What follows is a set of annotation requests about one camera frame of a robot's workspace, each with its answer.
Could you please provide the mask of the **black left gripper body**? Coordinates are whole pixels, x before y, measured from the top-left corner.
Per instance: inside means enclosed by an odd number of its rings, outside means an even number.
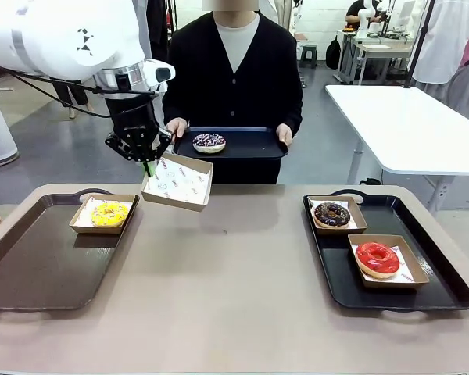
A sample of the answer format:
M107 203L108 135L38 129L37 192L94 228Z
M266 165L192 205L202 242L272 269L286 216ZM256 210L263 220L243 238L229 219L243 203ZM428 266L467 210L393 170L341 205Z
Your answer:
M152 140L158 133L152 99L149 95L138 95L124 99L106 99L113 131L122 139L130 134L149 154Z

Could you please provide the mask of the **person's right hand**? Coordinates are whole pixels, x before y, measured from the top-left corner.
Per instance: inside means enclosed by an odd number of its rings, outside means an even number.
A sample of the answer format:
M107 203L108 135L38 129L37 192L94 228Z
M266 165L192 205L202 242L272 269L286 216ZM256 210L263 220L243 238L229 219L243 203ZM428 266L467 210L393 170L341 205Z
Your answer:
M188 121L181 117L173 118L166 124L166 129L172 135L172 142L175 142L177 139L182 138L187 128Z

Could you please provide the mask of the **person's left hand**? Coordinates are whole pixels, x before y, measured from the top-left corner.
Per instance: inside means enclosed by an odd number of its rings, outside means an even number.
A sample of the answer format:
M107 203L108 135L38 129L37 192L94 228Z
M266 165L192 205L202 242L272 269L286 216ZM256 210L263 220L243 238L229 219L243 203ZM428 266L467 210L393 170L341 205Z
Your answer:
M292 143L292 129L287 124L280 124L276 129L276 135L282 144L289 146Z

